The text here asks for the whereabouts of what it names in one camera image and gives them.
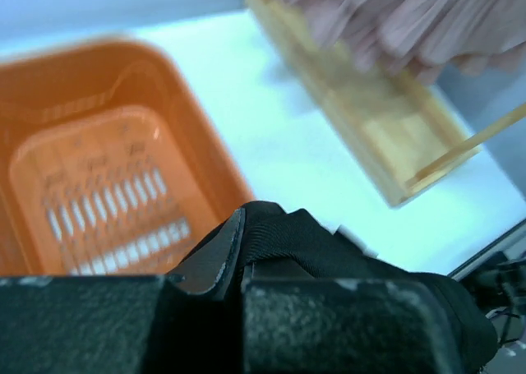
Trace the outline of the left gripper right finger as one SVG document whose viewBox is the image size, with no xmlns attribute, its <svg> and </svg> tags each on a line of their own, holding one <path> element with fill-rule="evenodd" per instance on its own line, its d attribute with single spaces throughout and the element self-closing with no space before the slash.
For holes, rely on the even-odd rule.
<svg viewBox="0 0 526 374">
<path fill-rule="evenodd" d="M 285 265 L 242 277 L 245 373 L 464 373 L 441 301 L 402 279 L 315 279 Z"/>
</svg>

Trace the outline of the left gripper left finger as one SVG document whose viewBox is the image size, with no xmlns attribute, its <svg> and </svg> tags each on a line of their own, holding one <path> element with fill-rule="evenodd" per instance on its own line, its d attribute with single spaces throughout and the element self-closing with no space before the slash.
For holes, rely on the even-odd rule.
<svg viewBox="0 0 526 374">
<path fill-rule="evenodd" d="M 167 275 L 1 280 L 4 373 L 238 373 L 228 298 L 246 213 Z"/>
</svg>

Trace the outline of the black pleated skirt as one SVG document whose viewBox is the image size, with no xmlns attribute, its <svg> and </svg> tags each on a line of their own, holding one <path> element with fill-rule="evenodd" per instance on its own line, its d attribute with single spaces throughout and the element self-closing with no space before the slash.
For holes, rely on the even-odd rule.
<svg viewBox="0 0 526 374">
<path fill-rule="evenodd" d="M 242 277 L 248 265 L 285 265 L 289 274 L 315 279 L 414 281 L 426 285 L 441 301 L 466 366 L 464 373 L 480 372 L 496 355 L 498 342 L 493 324 L 456 280 L 434 273 L 409 272 L 368 256 L 343 233 L 328 231 L 303 209 L 287 212 L 269 201 L 251 201 L 236 210 L 240 209 L 245 211 L 246 220 L 229 299 L 242 303 Z M 207 244 L 223 223 L 211 230 L 182 262 Z"/>
</svg>

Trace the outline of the pink ruffled skirt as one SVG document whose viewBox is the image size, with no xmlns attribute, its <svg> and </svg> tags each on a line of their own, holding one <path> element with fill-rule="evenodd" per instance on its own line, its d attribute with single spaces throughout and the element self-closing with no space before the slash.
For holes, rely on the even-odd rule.
<svg viewBox="0 0 526 374">
<path fill-rule="evenodd" d="M 525 0 L 280 1 L 300 10 L 321 47 L 345 44 L 362 71 L 379 63 L 432 83 L 450 62 L 479 75 L 525 57 Z"/>
</svg>

